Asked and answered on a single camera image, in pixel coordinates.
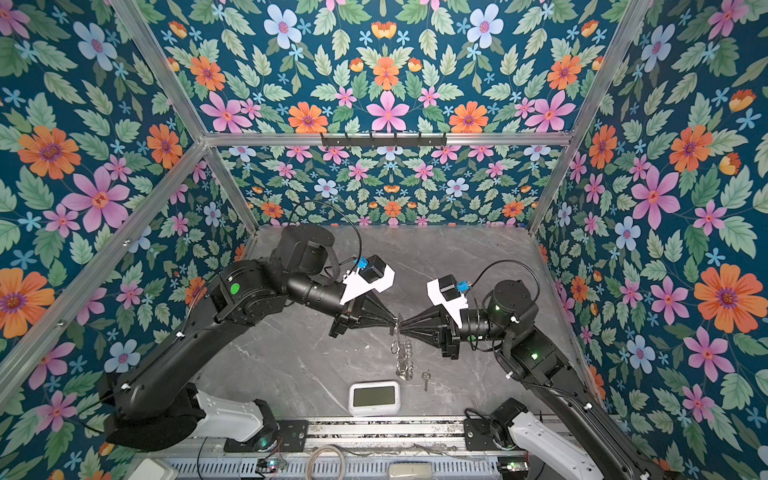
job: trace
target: black cable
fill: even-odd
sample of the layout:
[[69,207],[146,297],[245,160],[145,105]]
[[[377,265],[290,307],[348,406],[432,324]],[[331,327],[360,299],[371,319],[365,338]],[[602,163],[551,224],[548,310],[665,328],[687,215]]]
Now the black cable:
[[323,201],[321,201],[321,200],[304,200],[304,201],[302,201],[302,202],[299,202],[299,204],[298,204],[298,205],[296,205],[296,206],[293,208],[293,212],[291,212],[291,214],[290,214],[290,218],[288,219],[288,224],[290,225],[290,223],[291,223],[291,220],[293,220],[293,215],[295,215],[295,214],[296,214],[296,210],[298,210],[298,208],[299,208],[299,207],[301,207],[302,205],[304,205],[304,204],[306,204],[306,203],[310,203],[310,202],[311,202],[311,203],[313,203],[313,204],[321,204],[321,205],[326,205],[327,207],[331,207],[331,208],[333,208],[335,211],[339,212],[339,213],[341,214],[341,216],[342,216],[342,217],[344,217],[344,220],[346,220],[346,221],[347,221],[347,223],[349,223],[350,225],[352,225],[352,228],[354,228],[354,229],[355,229],[355,233],[357,233],[357,259],[355,260],[355,264],[354,264],[354,265],[352,265],[352,268],[351,268],[351,270],[354,270],[354,269],[355,269],[355,267],[357,266],[357,264],[358,264],[358,263],[360,263],[360,259],[362,258],[362,237],[360,236],[360,230],[358,230],[358,229],[357,229],[357,225],[355,225],[355,223],[354,223],[354,222],[352,222],[352,221],[349,219],[349,217],[348,217],[348,216],[346,216],[346,214],[344,213],[344,210],[342,210],[342,209],[338,208],[338,207],[337,207],[336,205],[334,205],[334,204],[329,204],[328,202],[323,202]]
[[472,282],[472,286],[475,286],[475,285],[477,285],[477,282],[479,282],[479,281],[480,281],[480,279],[481,279],[481,278],[482,278],[482,276],[483,276],[483,273],[487,272],[489,268],[491,268],[491,267],[492,267],[492,266],[494,266],[494,265],[498,265],[499,263],[516,263],[516,264],[518,264],[518,265],[521,265],[521,266],[523,266],[523,267],[524,267],[524,268],[525,268],[525,269],[526,269],[526,270],[527,270],[527,271],[528,271],[528,272],[531,274],[531,276],[533,276],[533,280],[535,280],[535,281],[536,281],[536,296],[535,296],[535,297],[534,297],[534,299],[533,299],[533,301],[534,301],[534,303],[535,303],[535,302],[536,302],[536,300],[538,300],[538,294],[539,294],[539,293],[541,293],[541,285],[540,285],[540,284],[539,284],[539,282],[538,282],[538,277],[536,276],[536,273],[534,273],[534,271],[533,271],[533,270],[531,270],[531,267],[529,267],[529,266],[528,266],[528,265],[526,265],[525,263],[523,263],[523,262],[520,262],[520,261],[518,261],[518,260],[512,260],[512,259],[496,260],[494,263],[491,263],[491,264],[490,264],[490,265],[488,265],[486,268],[484,268],[482,272],[480,272],[480,274],[479,274],[479,275],[478,275],[478,277],[475,279],[475,281],[474,281],[474,282]]

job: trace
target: white cable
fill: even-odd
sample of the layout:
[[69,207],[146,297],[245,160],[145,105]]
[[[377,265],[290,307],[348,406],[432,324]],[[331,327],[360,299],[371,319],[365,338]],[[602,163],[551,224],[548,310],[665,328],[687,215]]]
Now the white cable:
[[336,478],[336,480],[342,480],[344,478],[344,474],[346,473],[346,458],[344,458],[344,454],[334,445],[323,445],[322,447],[319,447],[317,450],[312,452],[312,455],[310,455],[310,459],[306,463],[306,474],[304,475],[305,480],[312,480],[312,468],[315,466],[315,461],[317,458],[320,457],[320,454],[324,452],[333,452],[339,456],[341,466],[339,467],[339,476]]

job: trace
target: pink flower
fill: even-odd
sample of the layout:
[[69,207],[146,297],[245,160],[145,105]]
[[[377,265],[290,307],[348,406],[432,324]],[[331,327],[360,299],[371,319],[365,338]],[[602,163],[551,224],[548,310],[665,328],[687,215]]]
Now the pink flower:
[[125,200],[131,192],[124,185],[109,187],[109,172],[104,167],[99,167],[94,173],[95,185],[84,175],[72,175],[74,184],[85,194],[69,194],[64,197],[61,204],[65,207],[82,211],[88,209],[83,217],[83,227],[86,232],[97,230],[101,226],[101,218],[112,228],[118,228],[128,218],[128,210],[117,203],[117,200]]
[[367,171],[368,169],[362,166],[358,161],[354,167],[349,168],[349,178],[354,178],[357,181],[359,181],[361,178],[368,178],[368,174],[366,173]]
[[578,334],[582,340],[584,340],[584,343],[589,345],[592,343],[592,332],[589,331],[588,326],[582,326],[581,327],[581,333]]
[[136,282],[131,282],[130,285],[126,285],[125,283],[120,285],[120,291],[122,293],[118,295],[116,300],[122,302],[123,308],[128,310],[131,308],[131,304],[139,304],[139,295],[141,295],[141,292],[144,292],[144,289],[139,288],[139,286],[136,285]]
[[352,95],[352,88],[344,89],[339,87],[339,93],[336,94],[336,100],[339,101],[339,106],[345,105],[352,108],[352,103],[357,101],[357,97]]
[[643,155],[640,158],[634,158],[634,166],[629,169],[629,173],[633,174],[632,180],[637,181],[638,178],[645,180],[645,171],[650,168],[650,162],[647,161],[648,157]]
[[176,232],[176,235],[179,237],[189,231],[189,227],[187,225],[190,223],[190,219],[184,218],[183,214],[178,213],[176,215],[171,215],[170,221],[173,222],[173,224],[170,226],[170,229]]
[[565,121],[560,116],[570,114],[576,108],[575,104],[563,105],[564,101],[565,90],[556,93],[551,103],[539,98],[535,103],[539,115],[531,115],[525,124],[529,127],[538,125],[536,131],[549,131],[550,126],[554,131],[562,130],[565,128]]
[[337,3],[339,5],[346,5],[346,0],[326,0],[326,8],[333,12],[333,9],[336,7]]
[[429,105],[437,105],[438,98],[440,98],[440,94],[435,91],[435,87],[429,87],[429,90],[422,88],[422,96],[419,97],[419,101],[424,103],[424,108],[427,108]]
[[305,158],[312,158],[312,154],[310,153],[310,147],[308,145],[303,147],[286,147],[288,149],[288,152],[286,153],[288,155],[288,158],[294,158],[296,157],[296,160],[300,163],[304,163]]
[[571,312],[574,304],[576,304],[576,300],[566,294],[565,288],[557,288],[557,291],[560,294],[560,302],[563,304],[563,310],[565,310],[565,316],[568,318],[568,322],[576,323],[576,317],[574,316],[574,313]]
[[251,120],[254,118],[261,118],[261,112],[259,110],[261,110],[261,105],[254,104],[253,100],[250,98],[247,101],[240,100],[240,113],[248,114],[248,118]]
[[502,161],[498,161],[495,164],[490,163],[488,165],[488,175],[490,175],[491,178],[493,177],[500,177],[504,173],[504,165],[502,165]]
[[587,203],[598,204],[600,202],[600,195],[605,192],[605,186],[601,185],[602,182],[603,174],[598,174],[596,177],[594,174],[589,174],[589,184],[584,185],[584,191],[587,192]]
[[469,151],[470,157],[477,157],[477,161],[483,161],[486,157],[493,157],[491,145],[472,145]]
[[710,409],[715,406],[715,401],[708,396],[702,397],[701,387],[698,383],[694,385],[693,391],[686,386],[683,387],[683,394],[688,397],[683,400],[683,407],[693,411],[697,422],[701,423],[702,419],[714,422],[715,415]]
[[619,291],[624,294],[624,298],[621,300],[621,302],[629,303],[629,305],[634,308],[637,306],[637,301],[643,299],[643,296],[638,292],[640,289],[640,284],[635,283],[627,278],[624,279],[624,285],[625,286],[619,287]]
[[587,173],[587,168],[584,166],[586,162],[587,154],[576,153],[576,157],[568,165],[571,168],[571,180],[576,180],[576,183],[581,181],[581,175]]
[[66,207],[62,204],[56,206],[55,212],[48,210],[43,212],[43,215],[50,220],[45,229],[49,232],[58,230],[58,234],[63,238],[69,237],[69,230],[80,230],[80,225],[74,221],[78,217],[78,212],[67,212]]
[[29,38],[29,32],[22,23],[29,23],[30,18],[24,12],[11,8],[12,0],[0,0],[0,33],[7,37],[16,30],[22,37]]
[[528,100],[527,98],[523,98],[523,101],[519,104],[516,104],[515,108],[517,109],[515,112],[516,117],[520,117],[522,115],[523,118],[528,118],[528,114],[532,114],[536,111],[535,103],[533,100]]
[[456,152],[459,150],[461,150],[459,145],[445,145],[440,150],[433,151],[432,158],[439,158],[440,164],[445,165],[445,162],[448,160],[456,160],[458,158]]
[[418,179],[420,179],[420,180],[426,180],[427,178],[430,178],[430,177],[432,177],[433,175],[435,175],[435,174],[432,172],[432,169],[433,169],[433,166],[432,166],[432,165],[429,165],[429,166],[427,167],[427,164],[425,164],[424,162],[422,162],[422,164],[421,164],[421,165],[419,165],[418,167],[414,168],[414,169],[413,169],[413,171],[415,171],[415,172],[416,172],[416,178],[418,178]]
[[181,202],[182,204],[185,204],[187,202],[187,197],[184,195],[190,188],[186,184],[179,185],[179,189],[173,192],[173,194],[170,196],[170,204],[175,205],[176,202]]
[[109,163],[104,164],[104,168],[112,172],[112,175],[110,175],[112,180],[117,180],[119,178],[121,182],[128,180],[126,175],[134,173],[133,170],[125,166],[125,157],[120,157],[120,159],[118,159],[114,155],[109,156]]
[[698,342],[692,337],[683,339],[685,346],[695,352],[688,357],[688,365],[695,369],[704,365],[704,373],[707,374],[707,378],[711,382],[717,381],[718,369],[725,373],[736,371],[728,359],[720,356],[721,353],[725,353],[728,350],[727,340],[715,339],[710,343],[710,334],[701,326],[696,330],[696,338],[699,340]]
[[699,219],[694,222],[694,227],[704,228],[704,233],[709,236],[710,233],[712,233],[712,227],[715,227],[718,230],[725,227],[725,222],[720,218],[725,215],[727,211],[728,209],[725,207],[715,208],[715,201],[710,200],[707,202],[706,210],[703,208],[694,210],[699,217]]
[[296,175],[296,171],[293,169],[292,164],[285,165],[285,162],[280,162],[277,165],[277,171],[280,173],[281,177],[285,177],[288,180],[293,178],[294,175]]
[[214,129],[216,131],[225,131],[226,129],[229,129],[230,132],[239,134],[243,132],[240,127],[250,127],[253,125],[252,121],[242,115],[238,115],[240,113],[239,101],[229,100],[225,107],[224,100],[222,100],[215,92],[210,92],[208,94],[208,100],[210,100],[210,103],[213,105],[202,104],[200,109],[206,115],[216,117],[216,120],[214,120]]
[[740,20],[744,15],[750,12],[750,7],[744,5],[744,0],[723,0],[723,11],[713,14],[709,19],[709,24],[715,28],[710,31],[710,40],[722,33],[723,37],[730,35],[733,30],[733,23]]
[[208,175],[205,173],[205,169],[208,167],[208,164],[205,163],[205,161],[200,161],[197,165],[195,165],[194,171],[192,172],[192,181],[196,184],[200,183],[200,180],[205,180],[208,178]]
[[42,418],[38,423],[36,432],[42,432],[49,425],[54,432],[61,430],[64,419],[68,419],[78,412],[75,407],[71,406],[77,398],[77,393],[70,393],[67,398],[64,398],[64,393],[57,390],[51,397],[51,405],[42,405],[37,408],[36,412]]
[[107,294],[107,289],[100,286],[96,289],[94,292],[94,295],[91,297],[91,300],[88,302],[86,306],[83,307],[82,310],[78,313],[78,323],[80,325],[85,325],[88,320],[91,318],[91,314],[95,313],[96,315],[101,315],[104,313],[104,304],[102,302],[97,302],[96,300],[101,300],[104,298],[104,295]]
[[349,158],[349,152],[344,151],[344,147],[320,147],[320,151],[324,151],[323,160],[331,161],[336,165],[341,164],[342,158]]
[[48,372],[51,375],[64,375],[67,372],[67,363],[59,359],[72,353],[73,349],[74,343],[62,343],[44,356],[35,371],[29,376],[29,388],[37,390],[45,381]]
[[600,217],[594,215],[592,212],[584,219],[584,231],[590,235],[594,235],[594,232],[598,231],[598,220]]
[[664,311],[664,319],[667,321],[667,325],[674,323],[675,313],[681,318],[688,318],[688,309],[680,302],[688,297],[688,290],[683,287],[678,287],[673,290],[672,279],[670,277],[664,278],[662,282],[664,289],[662,290],[658,285],[651,285],[650,292],[654,294],[660,300],[655,300],[650,306],[654,312]]
[[387,133],[392,132],[392,128],[395,130],[403,131],[406,129],[406,123],[400,118],[408,113],[410,107],[406,104],[395,105],[395,95],[387,90],[382,93],[381,107],[376,104],[366,106],[368,113],[374,117],[379,117],[373,121],[371,130],[379,131],[386,127]]
[[644,185],[634,185],[632,195],[638,200],[642,200],[632,211],[633,218],[643,218],[648,214],[648,225],[656,230],[661,223],[660,208],[672,214],[680,209],[680,202],[674,195],[664,195],[677,185],[677,178],[680,176],[677,172],[664,175],[659,182],[659,170],[651,166],[646,176],[647,187]]

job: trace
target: orange flower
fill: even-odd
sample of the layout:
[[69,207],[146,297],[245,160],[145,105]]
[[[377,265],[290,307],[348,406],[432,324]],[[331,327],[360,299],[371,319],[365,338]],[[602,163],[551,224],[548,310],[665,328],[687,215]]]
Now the orange flower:
[[594,31],[598,29],[598,25],[599,23],[597,20],[590,20],[585,23],[584,26],[581,27],[581,36],[588,37],[589,35],[592,35]]
[[756,98],[757,95],[751,90],[739,90],[730,98],[728,107],[730,107],[731,111],[742,111],[744,108],[749,107]]
[[576,75],[581,73],[581,58],[565,55],[562,61],[556,61],[552,65],[552,71],[547,75],[549,87],[565,90],[568,85],[576,81]]
[[0,328],[7,339],[27,333],[27,322],[35,325],[45,313],[43,306],[53,303],[52,288],[43,288],[44,276],[31,272],[24,278],[20,268],[0,270]]
[[478,107],[476,101],[468,101],[466,106],[459,105],[449,120],[453,125],[451,131],[455,134],[479,134],[488,124],[487,113],[488,110],[482,105]]
[[614,148],[618,144],[615,137],[616,129],[603,125],[599,132],[592,137],[592,146],[589,147],[589,163],[592,167],[602,169],[609,164],[614,157]]
[[243,259],[243,255],[245,255],[245,243],[241,243],[238,248],[235,249],[235,261],[241,261]]
[[573,281],[571,282],[571,293],[574,294],[574,300],[579,303],[584,302],[587,299],[588,291],[589,287],[587,286],[587,283],[584,282],[584,279],[579,275],[574,277]]
[[361,59],[360,57],[358,57],[358,58],[354,58],[354,59],[353,59],[353,60],[352,60],[352,61],[349,63],[349,69],[350,69],[351,71],[357,71],[357,72],[361,72],[361,71],[362,71],[362,67],[363,67],[363,65],[362,65],[362,59]]
[[504,205],[504,210],[502,210],[502,212],[504,212],[505,217],[516,217],[519,214],[522,214],[524,209],[525,205],[522,202],[511,202]]
[[400,81],[397,75],[400,73],[400,67],[395,65],[395,61],[390,57],[381,57],[379,64],[373,67],[373,74],[376,76],[373,80],[384,90],[392,90],[392,87]]
[[18,151],[22,162],[32,164],[29,170],[44,177],[46,174],[54,180],[64,178],[64,174],[74,172],[73,165],[80,164],[80,155],[75,152],[80,147],[67,134],[58,128],[53,131],[39,125],[35,135],[22,135],[18,143],[24,147]]
[[605,400],[605,389],[603,388],[605,381],[603,380],[603,376],[598,373],[598,369],[594,365],[589,365],[589,373],[592,374],[592,379],[594,379],[594,384],[598,388],[600,398]]
[[724,263],[720,272],[713,266],[701,274],[704,283],[697,283],[694,296],[702,300],[699,312],[705,320],[715,318],[715,328],[725,333],[733,332],[733,324],[743,332],[757,328],[753,315],[768,315],[768,300],[753,293],[763,291],[763,284],[753,273],[741,275],[736,265]]
[[400,204],[398,204],[397,202],[389,202],[387,205],[384,206],[384,213],[394,218],[400,215],[401,209],[402,207],[400,207]]
[[283,208],[280,205],[276,205],[274,202],[264,202],[261,204],[261,210],[269,218],[280,218],[283,216]]
[[328,131],[328,119],[321,115],[322,111],[316,105],[310,107],[310,104],[300,101],[299,106],[291,107],[288,113],[291,115],[288,123],[296,128],[298,134],[324,134]]
[[181,23],[176,22],[175,20],[168,24],[168,27],[170,30],[176,34],[178,38],[186,38],[187,37],[187,27],[183,26]]
[[151,137],[147,137],[147,146],[152,151],[152,158],[163,168],[170,170],[181,157],[181,145],[175,131],[170,131],[166,124],[152,125],[149,127]]
[[705,161],[710,156],[711,149],[707,148],[712,144],[712,134],[704,133],[707,127],[697,125],[696,129],[690,127],[683,130],[680,138],[675,138],[672,142],[670,163],[674,169],[683,172],[688,169],[689,172],[699,167],[699,162]]
[[726,175],[735,175],[741,168],[741,159],[736,152],[729,153],[720,161],[720,171]]
[[422,65],[422,61],[418,58],[411,57],[410,60],[408,60],[408,69],[414,73],[417,71],[420,71],[423,68],[424,65]]
[[184,303],[194,308],[195,304],[200,301],[205,293],[208,291],[208,287],[205,285],[205,279],[202,276],[196,276],[190,281],[190,285],[184,291],[186,297]]
[[376,38],[392,38],[397,32],[397,24],[394,22],[374,22],[371,24],[371,31]]
[[221,73],[221,67],[216,62],[209,61],[208,57],[192,58],[190,70],[192,75],[197,75],[197,83],[205,85],[211,91],[223,90],[227,79]]

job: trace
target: cable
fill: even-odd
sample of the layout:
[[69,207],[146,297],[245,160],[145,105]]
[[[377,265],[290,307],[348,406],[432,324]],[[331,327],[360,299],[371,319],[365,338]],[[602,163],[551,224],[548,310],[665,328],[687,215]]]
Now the cable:
[[348,216],[346,216],[346,214],[344,213],[344,210],[341,210],[340,208],[338,208],[338,207],[337,207],[336,205],[334,205],[334,204],[329,204],[328,202],[323,202],[323,201],[321,201],[321,200],[304,200],[304,201],[302,201],[302,202],[299,202],[299,204],[298,204],[298,205],[296,205],[296,206],[293,208],[293,212],[291,212],[291,214],[290,214],[290,218],[288,219],[288,224],[290,225],[290,223],[291,223],[291,220],[293,220],[293,215],[295,215],[295,214],[296,214],[296,210],[298,210],[298,209],[299,209],[299,207],[301,207],[302,205],[304,205],[304,204],[306,204],[306,203],[310,203],[310,202],[311,202],[311,203],[313,203],[313,204],[321,204],[321,205],[326,205],[327,207],[331,207],[331,208],[333,208],[335,211],[339,212],[339,213],[341,214],[341,216],[342,216],[342,217],[344,217],[344,220],[346,220],[346,221],[347,221],[347,223],[349,223],[350,225],[352,225],[352,228],[354,228],[354,229],[355,229],[355,233],[357,233],[357,259],[355,259],[355,264],[354,264],[354,265],[352,265],[352,268],[351,268],[351,270],[354,270],[354,269],[355,269],[355,267],[357,266],[357,264],[358,264],[358,263],[360,263],[360,259],[362,258],[362,237],[360,236],[360,230],[358,230],[358,229],[357,229],[357,225],[355,225],[355,223],[354,223],[354,222],[352,222],[352,221],[349,219],[349,217],[348,217]]
[[305,480],[312,480],[312,468],[315,466],[315,461],[317,458],[320,457],[320,454],[324,452],[333,452],[339,456],[341,466],[339,467],[339,476],[336,478],[336,480],[343,480],[344,474],[346,474],[346,457],[341,452],[341,450],[339,450],[334,445],[323,445],[322,447],[319,447],[314,452],[312,452],[310,459],[306,463],[306,474],[304,476]]
[[499,264],[499,263],[516,263],[516,264],[518,264],[518,265],[521,265],[521,266],[523,266],[523,267],[524,267],[524,268],[525,268],[525,269],[526,269],[526,270],[527,270],[527,271],[528,271],[528,272],[531,274],[531,276],[533,276],[533,280],[535,280],[535,281],[536,281],[536,296],[534,297],[533,301],[534,301],[534,303],[536,303],[536,300],[538,300],[538,294],[539,294],[539,293],[541,293],[541,285],[540,285],[540,284],[539,284],[539,282],[538,282],[538,277],[536,276],[536,273],[534,273],[534,271],[533,271],[533,270],[531,270],[531,267],[529,267],[529,266],[528,266],[528,265],[526,265],[525,263],[523,263],[523,262],[520,262],[520,261],[518,261],[518,260],[512,260],[512,259],[496,260],[494,263],[491,263],[491,264],[490,264],[490,265],[488,265],[486,268],[484,268],[482,272],[480,272],[480,274],[479,274],[479,275],[478,275],[478,277],[475,279],[475,281],[474,281],[474,282],[472,282],[472,286],[475,286],[475,285],[477,285],[477,282],[479,282],[479,281],[480,281],[480,279],[481,279],[481,278],[482,278],[482,276],[483,276],[483,273],[487,272],[489,268],[491,268],[492,266],[494,266],[494,265],[497,265],[497,264]]

